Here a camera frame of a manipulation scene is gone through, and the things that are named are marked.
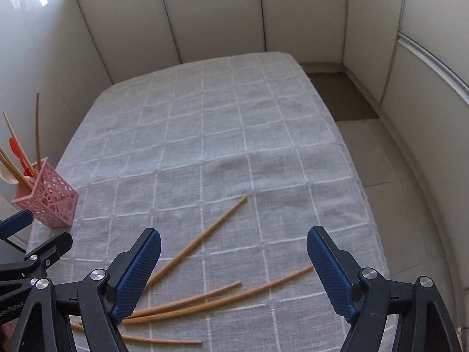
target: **metal screw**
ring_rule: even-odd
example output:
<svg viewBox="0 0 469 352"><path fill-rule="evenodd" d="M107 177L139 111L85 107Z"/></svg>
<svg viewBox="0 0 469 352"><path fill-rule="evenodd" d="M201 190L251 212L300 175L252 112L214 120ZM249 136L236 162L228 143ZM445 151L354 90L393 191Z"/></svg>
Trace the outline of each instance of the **metal screw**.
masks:
<svg viewBox="0 0 469 352"><path fill-rule="evenodd" d="M100 281L105 276L106 276L106 271L104 271L100 268L97 269L97 270L91 271L91 274L90 274L90 277L91 277L91 279L93 279L93 281Z"/></svg>
<svg viewBox="0 0 469 352"><path fill-rule="evenodd" d="M36 287L37 287L38 290L45 289L48 285L49 285L49 281L45 278L39 279L36 282Z"/></svg>
<svg viewBox="0 0 469 352"><path fill-rule="evenodd" d="M429 277L423 276L420 278L420 284L428 288L428 287L433 286L433 281Z"/></svg>
<svg viewBox="0 0 469 352"><path fill-rule="evenodd" d="M372 268L364 268L362 274L366 279L375 279L378 276L376 270Z"/></svg>

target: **baseboard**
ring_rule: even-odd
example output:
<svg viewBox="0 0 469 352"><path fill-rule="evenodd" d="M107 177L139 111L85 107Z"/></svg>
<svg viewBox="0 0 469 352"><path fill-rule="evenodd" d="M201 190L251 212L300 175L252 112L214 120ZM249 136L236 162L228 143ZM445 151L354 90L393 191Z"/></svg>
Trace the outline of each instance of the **baseboard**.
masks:
<svg viewBox="0 0 469 352"><path fill-rule="evenodd" d="M340 63L305 63L300 64L306 74L315 72L345 72L344 65Z"/></svg>
<svg viewBox="0 0 469 352"><path fill-rule="evenodd" d="M393 125L388 115L384 112L379 102L372 96L369 90L363 86L360 80L348 69L345 70L345 73L350 78L350 80L355 84L355 86L360 90L363 96L368 100L371 104L373 109L378 114L379 118L383 122L384 126L391 134L392 138L396 142L397 146L403 153L407 163L409 163L410 168L419 184L420 188L423 191L425 199L427 200L428 206L430 207L431 213L437 225L438 233L441 238L441 243L443 244L443 248L445 250L446 260L449 266L449 273L451 276L451 282L453 285L454 291L454 300L456 302L456 324L454 325L455 328L460 328L465 326L466 321L466 314L464 310L464 288L460 280L459 268L456 261L456 256L454 255L453 245L451 243L451 239L447 232L447 227L445 223L445 219L441 213L439 208L438 202L435 198L432 188L430 184L428 184L428 180L425 174L422 172L420 165L415 158L414 154L412 153L411 148L407 145L407 142L404 140L400 132L397 128Z"/></svg>

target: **white grid line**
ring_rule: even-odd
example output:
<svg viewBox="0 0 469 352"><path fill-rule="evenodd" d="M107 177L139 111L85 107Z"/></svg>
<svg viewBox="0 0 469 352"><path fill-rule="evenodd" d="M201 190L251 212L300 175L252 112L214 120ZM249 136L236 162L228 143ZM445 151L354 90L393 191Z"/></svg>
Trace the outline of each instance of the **white grid line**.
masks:
<svg viewBox="0 0 469 352"><path fill-rule="evenodd" d="M132 144L130 146L131 149L132 149L132 146L134 145L134 143L133 143L134 141L135 141L135 134L134 134L134 137L132 139ZM121 171L119 172L119 176L117 178L116 193L115 193L115 196L114 196L113 209L111 211L111 216L110 216L111 220L109 221L109 232L108 232L108 235L107 235L107 245L106 245L106 259L107 260L109 259L109 245L111 243L111 233L112 233L112 229L113 229L113 221L115 219L114 218L114 213L115 213L115 207L116 207L116 202L117 202L117 194L119 192L120 176L122 175L123 171L127 167L129 159L130 159L130 154L127 155L125 165L124 165L123 169L121 169Z"/></svg>
<svg viewBox="0 0 469 352"><path fill-rule="evenodd" d="M332 351L338 351L339 349L340 347L332 347L332 348L324 349L321 352L332 352Z"/></svg>
<svg viewBox="0 0 469 352"><path fill-rule="evenodd" d="M278 108L278 111L281 113L280 111L280 108L278 106L278 103L277 103L277 100L274 98L275 100L275 103L277 105L277 108ZM281 119L279 120L276 120L276 121L267 121L265 123L261 123L261 124L251 124L251 125L248 125L246 126L246 128L256 128L256 127L262 127L262 126L268 126L269 124L275 124L275 123L285 123L286 121L299 121L301 119L308 119L308 118L314 118L315 116L318 116L318 115L306 115L306 116L300 116L298 118L292 118L292 119L284 119L283 118L283 115L281 113Z"/></svg>
<svg viewBox="0 0 469 352"><path fill-rule="evenodd" d="M294 185L288 185L288 186L283 186L283 187L274 187L274 188L260 189L259 191L260 191L261 193L264 193L264 192L274 192L274 191L276 191L276 190L292 189L292 188L299 188L299 187L304 187L304 183L294 184Z"/></svg>
<svg viewBox="0 0 469 352"><path fill-rule="evenodd" d="M220 108L231 107L231 106L234 106L234 105L236 105L236 103L229 103L229 104L224 104L224 105L221 105L221 106L210 107L210 108L208 108L208 107L204 108L203 105L202 105L202 112L204 112L204 111L214 111L214 110L218 110Z"/></svg>
<svg viewBox="0 0 469 352"><path fill-rule="evenodd" d="M336 178L336 179L323 180L323 181L316 181L316 182L314 182L314 183L315 183L315 184L330 184L330 183L332 183L332 182L339 182L339 181L346 181L346 180L355 181L355 177L353 177L353 176L338 177L338 178Z"/></svg>
<svg viewBox="0 0 469 352"><path fill-rule="evenodd" d="M258 303L258 304L252 304L252 305L244 305L242 307L228 308L227 310L220 310L219 312L221 314L230 313L230 312L237 312L237 311L242 311L242 310L250 310L253 308L262 308L265 306L266 306L266 303Z"/></svg>
<svg viewBox="0 0 469 352"><path fill-rule="evenodd" d="M288 145L286 147L278 147L278 148L262 148L262 149L254 149L254 150L251 150L251 151L248 151L248 152L252 152L252 153L255 153L255 152L264 152L264 151L273 151L273 150L289 150L289 149L294 149L294 147L292 145Z"/></svg>
<svg viewBox="0 0 469 352"><path fill-rule="evenodd" d="M280 299L278 302L284 303L284 302L292 302L294 300L300 300L300 299L309 299L311 297L318 297L320 295L324 295L325 293L326 293L325 291L321 291L321 292L315 292L314 294L299 295L297 297L287 297L285 299Z"/></svg>
<svg viewBox="0 0 469 352"><path fill-rule="evenodd" d="M219 202L230 201L230 200L234 200L234 199L236 199L236 198L240 199L241 197L242 197L242 195L235 195L235 196L220 198L220 199L218 199L218 200L207 201L207 202L205 202L205 203L206 203L206 204L217 204L217 203L219 203Z"/></svg>
<svg viewBox="0 0 469 352"><path fill-rule="evenodd" d="M155 228L154 225L153 225L153 218L154 218L154 216L151 216L150 226L152 228ZM146 302L147 302L147 307L150 308L152 306L151 295L147 295ZM152 322L150 322L150 321L148 322L148 327L149 327L149 337L153 337ZM153 344L152 343L150 344L150 352L153 352Z"/></svg>
<svg viewBox="0 0 469 352"><path fill-rule="evenodd" d="M198 258L198 255L193 255L193 254L192 254L192 255L188 255L188 256L186 257L186 260L189 259L189 258ZM158 262L160 262L160 261L168 261L168 260L172 260L172 259L173 259L173 257L159 258L159 259L158 259Z"/></svg>
<svg viewBox="0 0 469 352"><path fill-rule="evenodd" d="M195 135L195 136L188 136L188 137L183 137L182 139L177 139L177 140L168 140L168 141L165 141L164 144L167 145L167 144L172 144L172 143L177 143L177 142L182 142L184 140L190 140L190 139L195 139L197 137L200 137L199 135Z"/></svg>
<svg viewBox="0 0 469 352"><path fill-rule="evenodd" d="M194 115L194 114L200 114L200 112L202 112L202 110L200 109L197 109L195 111L191 111L191 112L188 112L187 114L179 114L179 115L169 115L168 116L168 119L178 119L178 118L183 118L185 116L191 116L191 115Z"/></svg>
<svg viewBox="0 0 469 352"><path fill-rule="evenodd" d="M300 83L301 83L301 85L302 85L302 87L303 87L304 92L307 93L308 91L306 91L306 88L305 88L305 86L304 86L304 84L303 84L303 81L301 80L301 78L300 78L299 80L300 80ZM315 106L316 106L316 102L314 102L313 97L311 97L311 100L312 100L312 102L313 102L313 103L315 104ZM298 149L296 149L296 154L297 154L297 156L298 156L298 160L300 161L300 166L301 166L301 170L302 170L302 172L303 172L303 176L304 176L305 180L308 181L308 179L306 178L306 173L304 172L303 163L302 163L302 161L301 161L301 157L300 157L300 153L299 153ZM314 215L315 215L315 217L316 217L317 224L318 224L318 225L321 225L321 221L320 221L320 217L319 217L319 212L318 212L318 210L317 210L316 203L314 202L313 191L312 191L312 189L311 189L311 186L308 186L308 193L309 193L309 195L310 195L311 205L313 206Z"/></svg>
<svg viewBox="0 0 469 352"><path fill-rule="evenodd" d="M143 214L150 214L150 212L149 211L142 211L142 212L136 212L136 213L117 214L117 215L114 216L114 218L133 217L135 215L143 215Z"/></svg>
<svg viewBox="0 0 469 352"><path fill-rule="evenodd" d="M272 241L272 242L269 242L269 245L276 245L276 244L279 244L279 243L283 243L283 242L295 242L295 241L303 241L305 240L307 237L304 236L304 237L296 237L296 238L289 238L289 239L281 239L279 241Z"/></svg>
<svg viewBox="0 0 469 352"><path fill-rule="evenodd" d="M202 91L203 91L203 63L201 65L202 67ZM202 93L202 97L201 97L201 105L202 105L202 108L203 108L203 93ZM203 230L204 230L204 226L203 226L203 179L202 179L202 155L203 155L203 111L202 113L200 114L200 138L201 138L201 142L200 142L200 157L199 157L199 163L200 163L200 166L199 166L199 171L200 171L200 232L202 233ZM206 274L206 261L205 261L205 240L202 241L202 277L203 277L203 291L204 292L207 292L207 274ZM212 342L212 329L210 328L210 317L208 314L205 314L205 323L207 324L207 337L208 337L208 345L209 345L209 351L210 352L213 352L213 342Z"/></svg>
<svg viewBox="0 0 469 352"><path fill-rule="evenodd" d="M351 229L359 228L360 226L365 226L365 225L370 225L370 224L371 224L371 221L360 222L360 223L357 223L355 225L345 226L345 227L340 228L340 229L327 230L327 232L329 234L332 234L332 233L337 233L337 232L344 231L344 230L351 230Z"/></svg>
<svg viewBox="0 0 469 352"><path fill-rule="evenodd" d="M104 220L106 218L111 218L111 216L99 216L99 217L91 217L91 218L82 218L83 221L95 221L95 220Z"/></svg>
<svg viewBox="0 0 469 352"><path fill-rule="evenodd" d="M301 161L300 154L299 154L299 152L298 152L298 148L295 146L295 142L293 141L293 139L292 139L292 137L291 137L291 135L290 135L290 131L288 130L287 124L285 123L285 118L283 117L283 113L282 113L282 111L281 111L281 109L280 109L280 107L279 107L279 105L278 105L277 98L275 97L275 95L274 95L274 93L273 93L273 91L272 91L272 88L271 88L270 84L268 83L267 85L269 86L269 91L270 91L270 93L271 93L271 95L272 95L272 97L273 97L273 100L274 100L274 102L275 102L275 104L276 104L276 106L277 106L277 110L278 110L278 112L279 112L279 114L280 114L281 121L283 122L283 125L284 125L284 127L285 127L285 130L287 130L287 134L288 134L288 138L290 139L290 143L292 144L293 148L295 149L296 155L297 155L297 157L298 157L298 161L299 161L299 163L300 163L300 167L301 167L301 171L302 171L302 174L303 174L304 181L305 181L305 183L307 183L307 182L308 182L308 179L307 179L307 177L306 177L306 173L304 172L304 167L303 167L303 163L302 163L302 161ZM310 192L310 199L311 199L311 202L313 202L313 197L312 197L312 195L311 195L311 188L310 188L310 187L308 188L308 191ZM313 203L313 209L314 209L314 211L315 211L315 216L316 216L316 218L317 218L317 212L316 212L316 208L315 208L315 206L314 206L314 203ZM264 262L266 263L266 271L267 271L267 261L266 261L266 259L265 259L265 255L264 255ZM269 289L269 297L271 297L271 295L272 295L271 289ZM278 352L281 352L280 342L278 341L278 330L277 330L277 321L276 321L276 317L275 317L275 309L272 308L272 309L271 309L271 312L272 312L272 318L273 318L274 329L275 329L275 337L276 337L276 340L277 340L277 350L278 350Z"/></svg>
<svg viewBox="0 0 469 352"><path fill-rule="evenodd" d="M232 253L233 251L250 250L250 249L255 249L255 248L257 248L256 245L254 245L254 246L235 247L234 249L227 249L227 250L221 250L221 251L214 251L214 252L210 253L210 255L226 254L226 253Z"/></svg>
<svg viewBox="0 0 469 352"><path fill-rule="evenodd" d="M342 335L344 336L344 338L347 337L347 334L348 334L345 322L346 322L345 318L341 316L341 328L342 328Z"/></svg>
<svg viewBox="0 0 469 352"><path fill-rule="evenodd" d="M207 132L206 134L202 134L202 136L212 136L212 135L218 135L218 134L224 134L226 132L231 132L231 131L239 131L241 128L230 128L230 129L224 129L223 131L218 131L218 132Z"/></svg>
<svg viewBox="0 0 469 352"><path fill-rule="evenodd" d="M198 207L198 204L191 204L191 205L183 205L182 207L171 207L171 208L163 208L163 209L156 209L153 207L155 211L174 211L174 210L180 210L180 209L186 209L186 208L196 208Z"/></svg>
<svg viewBox="0 0 469 352"><path fill-rule="evenodd" d="M278 337L277 317L275 316L275 309L271 308L270 313L272 315L272 320L273 320L273 331L275 333L275 343L277 345L277 351L281 352L282 348L280 347L280 338Z"/></svg>
<svg viewBox="0 0 469 352"><path fill-rule="evenodd" d="M174 100L174 92L176 90L176 85L174 85L173 87L173 94L171 96L171 100L169 101L169 108L168 108L168 115L169 113L171 112L171 107L173 105L173 100ZM169 118L166 120L166 127L165 127L165 136L163 138L163 144L161 146L161 156L159 158L159 163L158 163L158 166L157 166L157 171L159 170L159 167L161 165L161 161L163 160L163 154L165 153L165 143L166 143L166 138L168 136L168 125L169 125Z"/></svg>
<svg viewBox="0 0 469 352"><path fill-rule="evenodd" d="M105 262L104 260L89 260L86 258L75 258L74 260L79 262Z"/></svg>

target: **blue gripper pad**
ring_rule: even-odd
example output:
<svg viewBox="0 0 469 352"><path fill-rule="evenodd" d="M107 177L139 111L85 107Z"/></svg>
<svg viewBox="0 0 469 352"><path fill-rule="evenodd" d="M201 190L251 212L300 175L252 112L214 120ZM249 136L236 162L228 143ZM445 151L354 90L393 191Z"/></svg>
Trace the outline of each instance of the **blue gripper pad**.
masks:
<svg viewBox="0 0 469 352"><path fill-rule="evenodd" d="M135 252L134 248L139 246L138 243L142 237L146 237L146 239L142 242L139 250ZM123 318L132 315L145 284L158 262L161 253L159 233L155 229L146 229L127 253L134 253L134 257L115 286L114 303L109 313L118 324Z"/></svg>
<svg viewBox="0 0 469 352"><path fill-rule="evenodd" d="M33 220L29 210L22 210L0 222L0 239L6 240L21 229L31 225Z"/></svg>
<svg viewBox="0 0 469 352"><path fill-rule="evenodd" d="M334 311L350 323L357 316L352 301L352 283L317 229L309 230L306 247Z"/></svg>

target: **red spoon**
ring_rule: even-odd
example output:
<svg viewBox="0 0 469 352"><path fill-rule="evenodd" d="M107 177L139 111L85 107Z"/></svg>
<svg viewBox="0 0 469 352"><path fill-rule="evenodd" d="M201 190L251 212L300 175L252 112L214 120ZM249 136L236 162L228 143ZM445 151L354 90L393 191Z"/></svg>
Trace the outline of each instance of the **red spoon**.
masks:
<svg viewBox="0 0 469 352"><path fill-rule="evenodd" d="M10 148L11 148L11 151L13 152L13 154L17 158L19 158L21 166L24 169L24 175L29 176L29 177L33 177L31 171L29 170L28 166L24 162L24 159L23 159L23 156L21 154L20 148L18 147L18 143L12 137L10 137Z"/></svg>

